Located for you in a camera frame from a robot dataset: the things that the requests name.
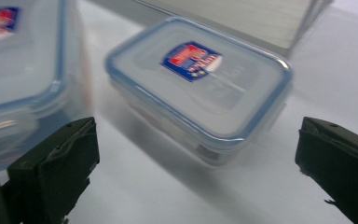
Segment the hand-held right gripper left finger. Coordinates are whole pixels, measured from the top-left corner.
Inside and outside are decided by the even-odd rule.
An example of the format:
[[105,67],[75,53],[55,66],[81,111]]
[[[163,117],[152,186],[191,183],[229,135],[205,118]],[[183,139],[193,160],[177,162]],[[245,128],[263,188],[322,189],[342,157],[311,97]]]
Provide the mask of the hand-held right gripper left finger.
[[93,117],[63,125],[7,168],[23,224],[62,224],[100,162]]

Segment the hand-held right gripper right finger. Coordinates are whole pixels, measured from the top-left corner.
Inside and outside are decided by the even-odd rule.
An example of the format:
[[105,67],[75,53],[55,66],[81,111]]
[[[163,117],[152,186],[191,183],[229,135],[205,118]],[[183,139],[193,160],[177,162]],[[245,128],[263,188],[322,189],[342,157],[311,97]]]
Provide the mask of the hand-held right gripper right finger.
[[335,123],[303,118],[295,163],[351,222],[358,224],[358,134]]

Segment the large clear food container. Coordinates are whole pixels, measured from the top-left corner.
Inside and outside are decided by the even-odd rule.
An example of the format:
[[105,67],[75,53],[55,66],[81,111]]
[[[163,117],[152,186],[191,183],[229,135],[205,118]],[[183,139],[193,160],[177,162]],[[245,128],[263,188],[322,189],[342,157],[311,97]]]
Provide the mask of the large clear food container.
[[90,113],[79,0],[0,0],[0,171]]

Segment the small clear food container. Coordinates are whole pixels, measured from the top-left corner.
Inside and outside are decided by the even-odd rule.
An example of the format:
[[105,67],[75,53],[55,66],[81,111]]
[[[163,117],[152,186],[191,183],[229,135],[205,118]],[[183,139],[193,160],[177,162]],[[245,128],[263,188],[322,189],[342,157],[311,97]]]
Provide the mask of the small clear food container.
[[138,115],[213,167],[275,119],[293,78],[282,57],[181,17],[113,49],[105,68]]

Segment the white wire rack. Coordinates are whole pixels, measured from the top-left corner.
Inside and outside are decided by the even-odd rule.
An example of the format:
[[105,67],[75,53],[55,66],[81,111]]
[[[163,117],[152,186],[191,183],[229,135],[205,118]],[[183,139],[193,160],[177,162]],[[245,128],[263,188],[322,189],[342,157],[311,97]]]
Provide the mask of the white wire rack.
[[146,26],[188,18],[288,58],[334,0],[90,1]]

